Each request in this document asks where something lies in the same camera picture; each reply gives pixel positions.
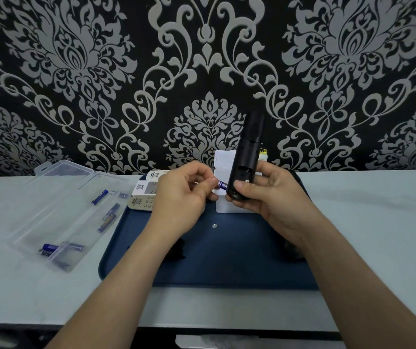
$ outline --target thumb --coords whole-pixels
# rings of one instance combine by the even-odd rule
[[[268,189],[263,186],[236,180],[234,181],[234,187],[238,192],[248,198],[259,199],[263,202],[266,202],[268,197]]]
[[[214,189],[218,185],[217,178],[206,179],[197,184],[193,188],[193,193],[199,195],[203,200],[205,200],[209,194],[211,193],[212,189]]]

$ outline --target left hand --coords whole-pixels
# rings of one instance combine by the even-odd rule
[[[218,199],[212,193],[217,185],[218,179],[211,168],[199,161],[169,171],[158,180],[153,211],[147,225],[153,232],[169,236],[175,242],[195,225],[206,199]]]

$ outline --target forearm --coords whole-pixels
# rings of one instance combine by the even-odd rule
[[[150,228],[145,228],[48,349],[130,347],[154,276],[173,244],[173,240],[157,240]]]
[[[305,240],[305,257],[349,349],[416,348],[416,316],[330,222]]]

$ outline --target hand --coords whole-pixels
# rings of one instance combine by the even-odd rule
[[[148,225],[155,227],[152,230],[173,238],[175,242],[195,225],[206,199],[218,199],[212,193],[217,185],[218,179],[211,168],[199,161],[169,171],[158,180]]]
[[[302,249],[306,232],[330,222],[287,170],[265,161],[259,161],[256,170],[263,176],[256,175],[254,184],[234,182],[236,190],[251,199],[232,201],[227,195],[226,199],[261,214],[273,229]]]

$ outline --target fingernail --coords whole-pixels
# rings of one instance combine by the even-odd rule
[[[240,180],[236,180],[234,181],[234,187],[237,189],[241,189],[243,187],[243,185],[245,185],[245,182],[240,181]]]

